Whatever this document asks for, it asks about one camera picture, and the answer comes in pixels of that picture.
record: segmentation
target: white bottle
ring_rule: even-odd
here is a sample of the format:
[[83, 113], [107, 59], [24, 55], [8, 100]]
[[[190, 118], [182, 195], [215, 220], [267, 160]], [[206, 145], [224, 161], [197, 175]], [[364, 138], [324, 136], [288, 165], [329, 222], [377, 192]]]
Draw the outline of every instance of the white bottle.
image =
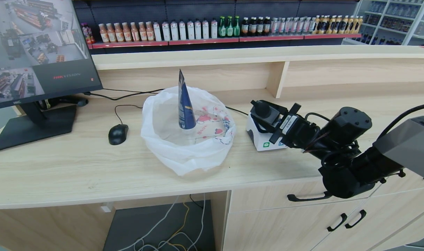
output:
[[211, 21], [211, 38], [218, 38], [218, 22], [214, 18]]
[[209, 38], [209, 22], [206, 20], [206, 18], [203, 20], [203, 38]]
[[186, 40], [186, 24], [180, 19], [180, 40]]
[[195, 21], [195, 39], [201, 39], [201, 22], [196, 19]]
[[187, 33], [188, 33], [189, 39], [195, 39], [195, 31], [193, 28], [193, 22], [190, 19], [187, 22]]
[[164, 41], [170, 40], [170, 28], [169, 22], [167, 22], [167, 20], [162, 23], [162, 34], [164, 36]]
[[161, 38], [161, 29], [159, 27], [158, 21], [153, 22], [153, 31], [155, 32], [155, 40], [156, 41], [162, 41]]
[[176, 23], [175, 19], [172, 20], [170, 23], [170, 31], [172, 32], [172, 40], [177, 41], [178, 38], [178, 24]]

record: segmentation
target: black computer mouse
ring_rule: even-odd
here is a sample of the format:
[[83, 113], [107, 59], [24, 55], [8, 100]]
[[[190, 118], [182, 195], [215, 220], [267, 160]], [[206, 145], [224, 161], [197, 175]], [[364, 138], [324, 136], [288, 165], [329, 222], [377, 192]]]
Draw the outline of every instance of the black computer mouse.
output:
[[108, 141], [111, 145], [122, 144], [127, 139], [128, 125], [117, 124], [110, 129]]

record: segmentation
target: white plastic bag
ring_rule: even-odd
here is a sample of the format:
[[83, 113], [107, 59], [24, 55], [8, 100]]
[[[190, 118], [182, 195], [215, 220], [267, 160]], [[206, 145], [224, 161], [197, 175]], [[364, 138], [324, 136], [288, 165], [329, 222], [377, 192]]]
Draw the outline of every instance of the white plastic bag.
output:
[[219, 166], [236, 133], [229, 111], [214, 95], [193, 87], [188, 92], [197, 121], [191, 135], [183, 135], [178, 125], [177, 86], [148, 97], [142, 110], [141, 136], [148, 149], [178, 175]]

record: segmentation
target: cabinet door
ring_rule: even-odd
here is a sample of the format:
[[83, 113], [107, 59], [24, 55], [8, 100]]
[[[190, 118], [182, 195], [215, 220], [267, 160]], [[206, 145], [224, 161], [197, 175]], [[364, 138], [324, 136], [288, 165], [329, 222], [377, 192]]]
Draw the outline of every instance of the cabinet door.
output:
[[424, 213], [411, 222], [408, 226], [404, 226], [397, 233], [394, 233], [389, 239], [383, 243], [376, 245], [373, 251], [382, 251], [397, 246], [403, 246], [409, 243], [420, 241], [424, 238]]
[[363, 200], [230, 213], [224, 251], [311, 250]]
[[[356, 211], [366, 216], [354, 227], [341, 227], [325, 238], [313, 251], [365, 251], [380, 243], [424, 212], [424, 189], [369, 198]], [[360, 219], [354, 213], [347, 222]]]

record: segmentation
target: mouse cable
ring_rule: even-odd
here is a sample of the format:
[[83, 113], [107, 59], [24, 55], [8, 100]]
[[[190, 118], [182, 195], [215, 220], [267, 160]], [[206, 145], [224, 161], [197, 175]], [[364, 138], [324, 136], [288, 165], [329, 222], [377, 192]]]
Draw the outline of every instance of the mouse cable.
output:
[[116, 108], [118, 108], [119, 106], [134, 106], [134, 107], [138, 107], [139, 109], [142, 109], [142, 107], [137, 106], [137, 105], [116, 105], [114, 107], [114, 113], [116, 113], [116, 116], [118, 117], [119, 121], [121, 122], [121, 124], [123, 124], [122, 119], [119, 117], [118, 115], [118, 111], [116, 110]]

